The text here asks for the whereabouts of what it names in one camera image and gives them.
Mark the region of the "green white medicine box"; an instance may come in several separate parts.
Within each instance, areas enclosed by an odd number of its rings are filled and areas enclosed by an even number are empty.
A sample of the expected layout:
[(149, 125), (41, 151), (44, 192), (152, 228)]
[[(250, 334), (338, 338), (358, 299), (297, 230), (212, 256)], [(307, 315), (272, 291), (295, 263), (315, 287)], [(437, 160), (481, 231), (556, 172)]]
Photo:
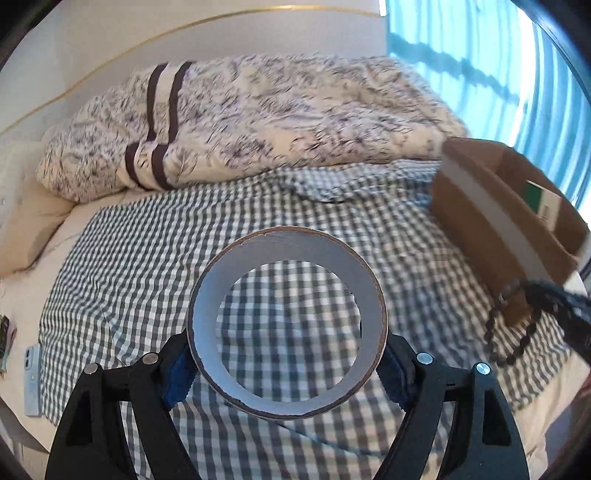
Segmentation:
[(537, 183), (528, 181), (525, 185), (523, 200), (548, 230), (555, 230), (562, 203), (559, 195)]

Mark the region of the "light blue smartphone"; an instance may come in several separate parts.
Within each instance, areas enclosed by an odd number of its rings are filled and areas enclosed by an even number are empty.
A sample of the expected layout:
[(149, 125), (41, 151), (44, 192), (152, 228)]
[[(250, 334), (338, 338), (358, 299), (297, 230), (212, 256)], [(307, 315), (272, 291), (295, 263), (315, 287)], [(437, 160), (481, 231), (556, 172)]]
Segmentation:
[(28, 417), (40, 417), (41, 345), (26, 349), (24, 358), (24, 412)]

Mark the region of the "brown cardboard box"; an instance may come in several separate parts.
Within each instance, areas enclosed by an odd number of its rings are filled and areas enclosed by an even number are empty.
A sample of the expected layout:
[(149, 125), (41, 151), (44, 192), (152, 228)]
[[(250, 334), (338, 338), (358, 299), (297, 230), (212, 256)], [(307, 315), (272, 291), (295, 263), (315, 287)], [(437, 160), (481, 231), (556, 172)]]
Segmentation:
[[(442, 153), (431, 210), (491, 296), (523, 279), (564, 284), (578, 268), (589, 229), (559, 189), (500, 142), (454, 137)], [(529, 183), (558, 196), (555, 227), (526, 203)]]

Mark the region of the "checkered gingham cloth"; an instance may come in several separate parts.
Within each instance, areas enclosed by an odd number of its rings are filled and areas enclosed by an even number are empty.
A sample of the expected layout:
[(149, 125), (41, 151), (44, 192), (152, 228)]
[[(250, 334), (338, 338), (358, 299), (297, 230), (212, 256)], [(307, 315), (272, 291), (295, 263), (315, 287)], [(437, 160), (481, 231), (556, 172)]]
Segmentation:
[[(301, 226), (352, 240), (372, 260), (391, 328), (458, 367), (485, 356), (491, 307), (429, 210), (434, 162), (274, 170), (99, 210), (68, 254), (40, 320), (41, 409), (58, 422), (83, 367), (133, 363), (183, 329), (202, 261), (239, 235)], [(344, 407), (266, 421), (192, 386), (172, 419), (205, 479), (366, 479), (402, 410), (380, 382)]]

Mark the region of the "beige pillow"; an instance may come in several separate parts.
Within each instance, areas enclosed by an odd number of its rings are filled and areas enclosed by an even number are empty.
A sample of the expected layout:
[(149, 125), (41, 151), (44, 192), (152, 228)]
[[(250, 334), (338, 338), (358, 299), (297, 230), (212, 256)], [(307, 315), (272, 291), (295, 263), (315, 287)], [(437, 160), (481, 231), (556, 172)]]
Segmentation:
[(1, 277), (29, 268), (75, 204), (53, 195), (35, 178), (1, 191)]

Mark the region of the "blue curtain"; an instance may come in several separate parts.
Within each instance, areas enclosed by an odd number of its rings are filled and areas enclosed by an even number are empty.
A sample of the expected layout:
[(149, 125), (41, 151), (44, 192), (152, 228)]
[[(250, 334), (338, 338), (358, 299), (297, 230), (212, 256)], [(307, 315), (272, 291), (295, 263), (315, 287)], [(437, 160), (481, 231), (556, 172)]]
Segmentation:
[(550, 37), (511, 1), (383, 1), (388, 54), (477, 139), (529, 158), (590, 216), (590, 102)]

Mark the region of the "floral beige duvet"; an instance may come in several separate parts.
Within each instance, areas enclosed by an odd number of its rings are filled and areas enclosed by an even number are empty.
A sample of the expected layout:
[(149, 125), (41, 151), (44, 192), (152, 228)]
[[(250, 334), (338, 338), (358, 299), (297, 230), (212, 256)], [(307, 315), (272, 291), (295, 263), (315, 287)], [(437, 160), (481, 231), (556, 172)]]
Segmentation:
[(87, 203), (283, 167), (435, 160), (464, 122), (392, 57), (246, 55), (161, 63), (88, 100), (49, 134), (37, 170)]

